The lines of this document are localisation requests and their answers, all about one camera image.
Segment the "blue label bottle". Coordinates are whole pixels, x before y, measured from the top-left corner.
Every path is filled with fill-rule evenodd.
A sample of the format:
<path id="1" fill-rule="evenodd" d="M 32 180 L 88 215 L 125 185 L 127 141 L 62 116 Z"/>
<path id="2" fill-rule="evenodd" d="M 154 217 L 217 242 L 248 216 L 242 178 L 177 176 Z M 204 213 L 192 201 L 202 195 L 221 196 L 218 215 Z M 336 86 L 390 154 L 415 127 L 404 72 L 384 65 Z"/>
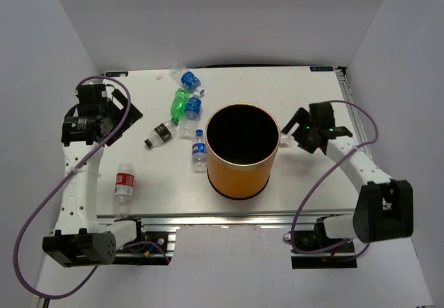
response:
<path id="1" fill-rule="evenodd" d="M 179 136 L 181 138 L 191 139 L 194 136 L 200 119 L 201 107 L 200 92 L 194 92 L 187 102 L 184 117 L 180 122 Z"/>
<path id="2" fill-rule="evenodd" d="M 175 62 L 169 69 L 171 77 L 184 87 L 189 93 L 204 95 L 205 90 L 201 84 L 200 79 L 188 68 L 179 62 Z"/>

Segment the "black label clear bottle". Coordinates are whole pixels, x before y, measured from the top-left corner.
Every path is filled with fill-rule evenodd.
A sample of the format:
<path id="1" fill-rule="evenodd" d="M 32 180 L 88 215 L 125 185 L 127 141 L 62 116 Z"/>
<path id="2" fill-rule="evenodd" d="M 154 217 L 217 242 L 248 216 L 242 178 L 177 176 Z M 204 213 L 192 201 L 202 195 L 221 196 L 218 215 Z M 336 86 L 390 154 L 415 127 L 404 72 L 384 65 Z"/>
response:
<path id="1" fill-rule="evenodd" d="M 144 141 L 148 148 L 159 147 L 173 139 L 177 133 L 177 125 L 172 120 L 165 121 L 156 126 Z"/>

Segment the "green plastic bottle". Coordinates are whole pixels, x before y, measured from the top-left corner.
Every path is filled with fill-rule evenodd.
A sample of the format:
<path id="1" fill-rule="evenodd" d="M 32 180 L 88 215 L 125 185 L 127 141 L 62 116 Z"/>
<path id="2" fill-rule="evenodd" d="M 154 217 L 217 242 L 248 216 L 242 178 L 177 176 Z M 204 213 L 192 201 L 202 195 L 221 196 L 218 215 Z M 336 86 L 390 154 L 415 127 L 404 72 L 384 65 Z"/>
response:
<path id="1" fill-rule="evenodd" d="M 171 121 L 176 126 L 185 114 L 185 108 L 189 100 L 189 92 L 183 88 L 179 88 L 175 92 L 173 102 L 171 104 L 170 113 Z"/>

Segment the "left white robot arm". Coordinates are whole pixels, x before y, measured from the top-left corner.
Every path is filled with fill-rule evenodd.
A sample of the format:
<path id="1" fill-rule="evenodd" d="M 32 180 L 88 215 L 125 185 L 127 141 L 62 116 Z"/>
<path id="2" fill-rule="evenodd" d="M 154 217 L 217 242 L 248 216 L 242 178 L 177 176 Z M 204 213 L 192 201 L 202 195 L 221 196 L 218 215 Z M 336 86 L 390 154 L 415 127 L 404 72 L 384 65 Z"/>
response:
<path id="1" fill-rule="evenodd" d="M 117 89 L 105 84 L 80 85 L 78 104 L 66 113 L 61 142 L 65 175 L 60 213 L 54 233 L 42 240 L 43 251 L 65 268 L 109 265 L 124 245 L 133 252 L 146 245 L 146 234 L 135 220 L 121 220 L 100 230 L 96 200 L 99 165 L 111 146 L 141 112 Z"/>

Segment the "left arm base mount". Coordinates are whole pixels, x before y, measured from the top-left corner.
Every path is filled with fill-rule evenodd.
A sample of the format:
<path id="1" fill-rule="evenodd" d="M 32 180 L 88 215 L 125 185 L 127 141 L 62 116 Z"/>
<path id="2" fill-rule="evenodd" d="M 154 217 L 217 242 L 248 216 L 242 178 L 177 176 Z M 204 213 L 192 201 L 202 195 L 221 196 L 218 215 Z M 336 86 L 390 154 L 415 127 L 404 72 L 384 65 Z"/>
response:
<path id="1" fill-rule="evenodd" d="M 145 226 L 141 218 L 132 220 L 136 223 L 136 239 L 116 253 L 113 265 L 168 266 L 173 258 L 176 233 Z"/>

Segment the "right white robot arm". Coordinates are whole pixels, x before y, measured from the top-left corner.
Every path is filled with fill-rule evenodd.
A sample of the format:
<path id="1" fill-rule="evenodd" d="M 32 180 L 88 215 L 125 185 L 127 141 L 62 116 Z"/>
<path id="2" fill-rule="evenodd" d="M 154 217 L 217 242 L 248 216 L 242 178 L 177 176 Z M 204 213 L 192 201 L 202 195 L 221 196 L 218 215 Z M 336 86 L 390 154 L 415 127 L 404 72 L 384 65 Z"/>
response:
<path id="1" fill-rule="evenodd" d="M 358 193 L 353 214 L 317 220 L 310 244 L 327 252 L 344 241 L 363 243 L 410 237 L 413 234 L 413 187 L 381 170 L 356 144 L 353 134 L 338 126 L 332 101 L 298 108 L 283 133 L 291 133 L 308 153 L 321 150 Z"/>

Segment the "small pepsi bottle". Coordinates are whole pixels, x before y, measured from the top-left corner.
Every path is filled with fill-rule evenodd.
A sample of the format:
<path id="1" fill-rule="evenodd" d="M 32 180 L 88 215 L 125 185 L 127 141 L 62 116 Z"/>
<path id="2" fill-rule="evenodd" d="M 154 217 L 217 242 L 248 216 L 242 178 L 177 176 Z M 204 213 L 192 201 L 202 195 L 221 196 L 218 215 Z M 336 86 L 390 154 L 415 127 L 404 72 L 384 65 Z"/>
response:
<path id="1" fill-rule="evenodd" d="M 195 172 L 205 172 L 207 170 L 207 146 L 204 132 L 197 129 L 191 148 L 191 165 Z"/>

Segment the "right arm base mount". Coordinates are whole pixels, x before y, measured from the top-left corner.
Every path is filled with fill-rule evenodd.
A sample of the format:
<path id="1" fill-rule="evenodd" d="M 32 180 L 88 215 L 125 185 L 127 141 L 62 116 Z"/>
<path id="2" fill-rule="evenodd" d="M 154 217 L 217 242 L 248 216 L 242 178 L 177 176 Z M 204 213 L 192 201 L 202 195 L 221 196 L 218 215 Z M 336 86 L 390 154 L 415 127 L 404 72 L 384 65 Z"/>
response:
<path id="1" fill-rule="evenodd" d="M 302 254 L 291 249 L 291 267 L 293 270 L 357 268 L 355 245 L 348 241 L 342 246 L 331 248 L 342 239 L 328 238 L 323 224 L 324 218 L 316 220 L 311 230 L 295 230 L 293 238 L 298 250 L 310 252 L 322 250 L 318 254 Z"/>

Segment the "red label clear bottle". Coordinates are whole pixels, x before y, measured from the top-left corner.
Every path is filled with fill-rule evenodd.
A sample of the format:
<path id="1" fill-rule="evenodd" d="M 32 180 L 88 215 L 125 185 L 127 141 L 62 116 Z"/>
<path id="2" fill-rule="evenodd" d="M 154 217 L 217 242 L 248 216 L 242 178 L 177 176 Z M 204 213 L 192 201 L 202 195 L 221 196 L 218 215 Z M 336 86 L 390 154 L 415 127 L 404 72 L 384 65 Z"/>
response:
<path id="1" fill-rule="evenodd" d="M 131 163 L 121 163 L 117 169 L 114 185 L 113 212 L 115 219 L 129 215 L 133 201 L 135 167 Z"/>

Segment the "blue label bottle top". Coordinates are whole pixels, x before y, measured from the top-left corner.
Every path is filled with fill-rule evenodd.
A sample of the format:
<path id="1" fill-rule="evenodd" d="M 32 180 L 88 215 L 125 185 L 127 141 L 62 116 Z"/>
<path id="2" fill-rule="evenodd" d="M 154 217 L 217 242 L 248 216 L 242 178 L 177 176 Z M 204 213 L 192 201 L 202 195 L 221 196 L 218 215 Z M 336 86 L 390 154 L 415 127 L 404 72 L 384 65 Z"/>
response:
<path id="1" fill-rule="evenodd" d="M 200 79 L 188 68 L 179 62 L 175 62 L 169 69 L 171 77 L 184 87 L 189 93 L 204 95 L 205 90 L 201 84 Z"/>

